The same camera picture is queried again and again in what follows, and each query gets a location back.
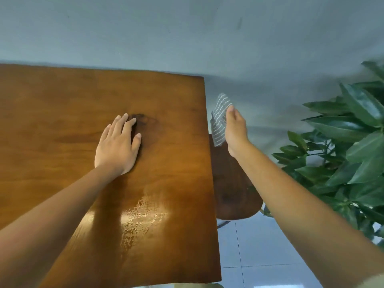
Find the person's left arm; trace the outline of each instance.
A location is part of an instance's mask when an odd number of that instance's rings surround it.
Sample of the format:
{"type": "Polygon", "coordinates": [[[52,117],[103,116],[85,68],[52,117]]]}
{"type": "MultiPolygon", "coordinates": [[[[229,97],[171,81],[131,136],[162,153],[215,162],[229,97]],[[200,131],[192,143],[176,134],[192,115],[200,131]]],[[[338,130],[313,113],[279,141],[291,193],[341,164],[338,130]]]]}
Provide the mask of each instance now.
{"type": "Polygon", "coordinates": [[[50,270],[99,192],[134,165],[136,119],[117,116],[101,135],[95,169],[0,231],[0,287],[36,287],[50,270]]]}

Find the forearm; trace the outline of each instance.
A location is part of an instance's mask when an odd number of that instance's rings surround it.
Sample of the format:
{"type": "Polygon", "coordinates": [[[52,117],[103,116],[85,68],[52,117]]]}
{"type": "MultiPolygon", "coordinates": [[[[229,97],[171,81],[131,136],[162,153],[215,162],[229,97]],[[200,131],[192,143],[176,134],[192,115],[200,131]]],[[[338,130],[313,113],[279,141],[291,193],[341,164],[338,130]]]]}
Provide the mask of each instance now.
{"type": "Polygon", "coordinates": [[[384,272],[383,254],[253,145],[236,154],[287,238],[325,287],[353,287],[384,272]]]}
{"type": "Polygon", "coordinates": [[[98,193],[119,170],[100,166],[0,231],[0,286],[37,286],[98,193]]]}

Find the tile floor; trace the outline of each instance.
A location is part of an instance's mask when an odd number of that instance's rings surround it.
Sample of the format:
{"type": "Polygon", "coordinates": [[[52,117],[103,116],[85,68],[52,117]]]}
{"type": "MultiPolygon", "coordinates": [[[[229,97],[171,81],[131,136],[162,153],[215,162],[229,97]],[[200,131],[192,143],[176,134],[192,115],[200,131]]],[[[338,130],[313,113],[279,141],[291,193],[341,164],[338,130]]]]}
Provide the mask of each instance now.
{"type": "Polygon", "coordinates": [[[218,239],[224,288],[321,288],[273,218],[232,221],[218,239]]]}

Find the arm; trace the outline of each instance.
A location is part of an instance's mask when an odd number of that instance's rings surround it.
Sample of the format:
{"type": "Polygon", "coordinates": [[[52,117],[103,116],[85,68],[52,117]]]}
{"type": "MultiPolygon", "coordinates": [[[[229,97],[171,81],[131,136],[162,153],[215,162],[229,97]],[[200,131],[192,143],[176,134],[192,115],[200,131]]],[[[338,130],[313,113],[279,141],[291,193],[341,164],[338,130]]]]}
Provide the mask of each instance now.
{"type": "Polygon", "coordinates": [[[384,273],[384,253],[254,147],[233,107],[227,110],[225,138],[229,153],[324,287],[356,287],[384,273]]]}
{"type": "Polygon", "coordinates": [[[71,238],[98,193],[135,163],[136,119],[116,117],[96,149],[95,169],[0,231],[0,287],[36,287],[71,238]]]}

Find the gray cleaning cloth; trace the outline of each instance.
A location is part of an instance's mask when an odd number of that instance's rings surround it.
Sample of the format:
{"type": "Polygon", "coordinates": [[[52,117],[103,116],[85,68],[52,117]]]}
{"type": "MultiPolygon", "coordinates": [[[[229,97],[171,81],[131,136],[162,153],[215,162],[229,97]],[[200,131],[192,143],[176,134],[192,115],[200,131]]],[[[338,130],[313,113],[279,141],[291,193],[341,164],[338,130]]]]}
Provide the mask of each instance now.
{"type": "Polygon", "coordinates": [[[214,146],[218,147],[225,141],[225,126],[227,125],[227,108],[233,105],[227,95],[221,93],[217,97],[216,106],[212,111],[211,131],[214,146]]]}

